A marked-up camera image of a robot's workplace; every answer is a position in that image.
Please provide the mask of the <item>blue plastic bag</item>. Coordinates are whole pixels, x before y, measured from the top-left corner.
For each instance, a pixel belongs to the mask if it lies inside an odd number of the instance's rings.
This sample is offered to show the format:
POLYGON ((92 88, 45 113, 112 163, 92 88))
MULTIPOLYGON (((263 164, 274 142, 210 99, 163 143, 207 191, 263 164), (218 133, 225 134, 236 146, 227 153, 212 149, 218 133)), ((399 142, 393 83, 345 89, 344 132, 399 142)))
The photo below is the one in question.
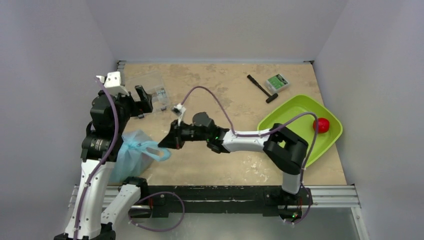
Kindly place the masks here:
POLYGON ((168 149, 158 147, 158 143, 142 130, 126 132, 122 139, 123 143, 109 178, 110 185, 122 183, 128 177, 138 177, 153 161, 162 162, 171 157, 168 149))

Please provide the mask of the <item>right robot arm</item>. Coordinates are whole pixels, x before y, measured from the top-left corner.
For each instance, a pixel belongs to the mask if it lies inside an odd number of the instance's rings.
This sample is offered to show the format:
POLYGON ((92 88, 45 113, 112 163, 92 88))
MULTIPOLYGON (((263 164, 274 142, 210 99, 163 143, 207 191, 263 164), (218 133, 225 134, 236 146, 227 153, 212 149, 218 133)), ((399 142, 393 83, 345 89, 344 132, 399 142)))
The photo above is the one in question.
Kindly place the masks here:
POLYGON ((206 142, 206 146, 217 154, 240 151, 266 154, 282 171, 282 200, 292 204, 300 198, 302 168, 309 144, 286 126, 275 123, 263 131, 232 132, 216 125, 206 112, 199 112, 193 116, 191 124, 174 120, 158 147, 179 150, 185 142, 198 141, 206 142))

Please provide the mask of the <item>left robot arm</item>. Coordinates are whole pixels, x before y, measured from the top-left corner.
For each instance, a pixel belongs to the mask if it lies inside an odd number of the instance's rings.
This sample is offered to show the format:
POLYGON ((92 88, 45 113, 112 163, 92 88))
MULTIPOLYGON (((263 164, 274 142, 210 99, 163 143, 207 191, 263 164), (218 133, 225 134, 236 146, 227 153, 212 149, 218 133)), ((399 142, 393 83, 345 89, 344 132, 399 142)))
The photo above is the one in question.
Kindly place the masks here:
POLYGON ((117 223, 131 202, 138 205, 149 199, 147 181, 130 176, 123 182, 124 193, 118 194, 107 208, 103 208, 107 186, 123 144, 122 134, 131 117, 153 110, 152 97, 141 85, 135 86, 140 97, 135 101, 131 93, 113 93, 105 86, 91 103, 91 122, 81 144, 81 177, 75 205, 69 222, 56 240, 114 240, 117 223))

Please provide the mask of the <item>red fake apple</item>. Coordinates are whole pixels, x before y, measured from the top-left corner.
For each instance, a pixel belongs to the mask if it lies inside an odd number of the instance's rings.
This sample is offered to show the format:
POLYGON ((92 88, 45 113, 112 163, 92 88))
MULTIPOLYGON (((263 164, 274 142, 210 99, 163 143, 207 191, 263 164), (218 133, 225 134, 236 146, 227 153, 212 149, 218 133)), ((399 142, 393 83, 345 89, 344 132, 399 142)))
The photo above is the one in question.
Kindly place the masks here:
POLYGON ((324 134, 330 130, 330 121, 324 117, 320 117, 313 121, 312 127, 318 134, 324 134))

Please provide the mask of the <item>clear plastic screw organizer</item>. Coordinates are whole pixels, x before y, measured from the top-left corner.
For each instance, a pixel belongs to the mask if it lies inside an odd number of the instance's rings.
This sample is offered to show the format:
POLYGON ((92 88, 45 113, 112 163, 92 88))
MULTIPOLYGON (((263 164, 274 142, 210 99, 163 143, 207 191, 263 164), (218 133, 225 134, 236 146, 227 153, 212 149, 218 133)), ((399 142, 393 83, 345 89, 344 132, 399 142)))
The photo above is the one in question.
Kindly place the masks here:
POLYGON ((168 91, 165 88, 165 84, 161 74, 158 71, 151 71, 148 73, 136 73, 133 76, 126 75, 125 87, 133 99, 138 102, 141 97, 136 91, 136 86, 142 86, 145 92, 151 95, 153 113, 163 112, 171 107, 171 101, 169 99, 168 91))

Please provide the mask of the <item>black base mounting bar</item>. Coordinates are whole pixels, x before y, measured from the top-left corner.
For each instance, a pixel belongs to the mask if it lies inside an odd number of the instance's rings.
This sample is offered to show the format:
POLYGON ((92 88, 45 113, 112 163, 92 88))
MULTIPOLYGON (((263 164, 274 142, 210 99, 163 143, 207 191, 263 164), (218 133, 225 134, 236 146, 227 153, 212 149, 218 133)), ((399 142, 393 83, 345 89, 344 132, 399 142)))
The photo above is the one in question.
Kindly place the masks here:
POLYGON ((313 204, 309 188, 302 186, 292 195, 279 185, 152 185, 144 178, 128 178, 141 192, 138 206, 147 207, 147 216, 167 218, 174 213, 261 214, 293 223, 313 204))

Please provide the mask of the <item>green white small box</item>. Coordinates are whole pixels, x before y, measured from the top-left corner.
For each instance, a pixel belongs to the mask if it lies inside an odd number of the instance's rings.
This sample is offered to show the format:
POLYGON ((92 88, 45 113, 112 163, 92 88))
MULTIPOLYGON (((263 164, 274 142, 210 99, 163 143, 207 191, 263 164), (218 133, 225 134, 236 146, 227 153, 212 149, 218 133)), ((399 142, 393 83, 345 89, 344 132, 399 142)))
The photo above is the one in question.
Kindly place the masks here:
POLYGON ((290 82, 282 74, 276 74, 265 81, 265 87, 271 94, 277 94, 290 85, 290 82))

